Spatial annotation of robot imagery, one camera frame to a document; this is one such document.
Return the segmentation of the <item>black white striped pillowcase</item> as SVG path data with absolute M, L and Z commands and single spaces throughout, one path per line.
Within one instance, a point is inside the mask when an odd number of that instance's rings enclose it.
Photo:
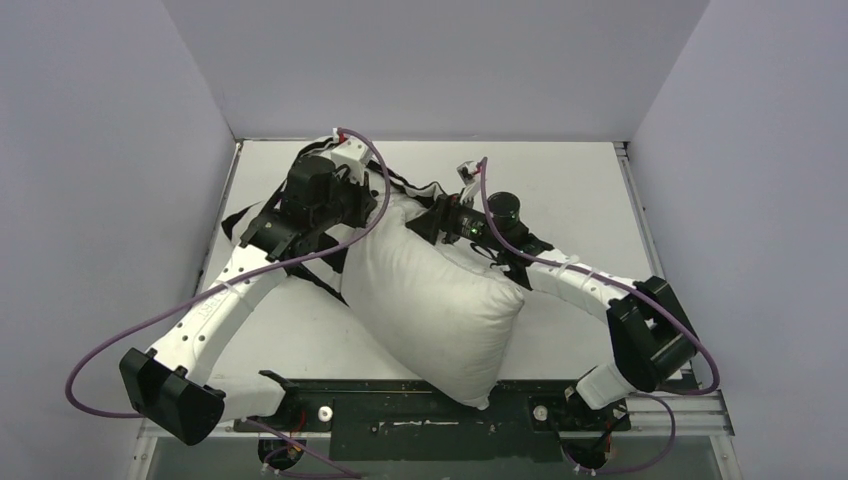
M 411 184 L 361 139 L 335 132 L 303 147 L 270 198 L 225 217 L 221 229 L 236 248 L 255 247 L 272 264 L 293 259 L 286 274 L 341 299 L 330 281 L 343 271 L 350 238 L 375 222 L 385 198 L 427 209 L 444 194 L 436 182 Z

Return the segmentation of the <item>white pillow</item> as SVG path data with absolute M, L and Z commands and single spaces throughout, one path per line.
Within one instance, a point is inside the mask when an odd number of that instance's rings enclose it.
M 432 245 L 407 221 L 423 214 L 397 196 L 349 247 L 340 293 L 363 327 L 402 366 L 452 400 L 489 406 L 525 298 L 504 275 L 452 245 Z

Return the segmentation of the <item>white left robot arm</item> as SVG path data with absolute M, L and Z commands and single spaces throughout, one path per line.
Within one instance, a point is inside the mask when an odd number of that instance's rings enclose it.
M 230 340 L 290 269 L 345 249 L 322 244 L 330 228 L 345 225 L 367 235 L 385 213 L 366 175 L 365 160 L 307 155 L 248 220 L 214 284 L 184 307 L 184 316 L 146 351 L 129 350 L 119 362 L 135 411 L 186 445 L 207 438 L 221 423 L 261 417 L 284 430 L 298 419 L 299 403 L 285 379 L 270 371 L 215 378 L 213 368 Z

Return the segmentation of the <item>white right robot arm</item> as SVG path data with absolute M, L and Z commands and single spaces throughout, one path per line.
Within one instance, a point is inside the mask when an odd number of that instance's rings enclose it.
M 493 255 L 520 286 L 552 295 L 607 326 L 613 358 L 590 369 L 566 393 L 566 414 L 589 428 L 606 407 L 633 393 L 662 387 L 698 352 L 699 342 L 671 286 L 652 276 L 638 281 L 597 271 L 538 238 L 521 221 L 521 203 L 491 195 L 484 210 L 441 195 L 407 227 L 431 242 L 460 239 Z

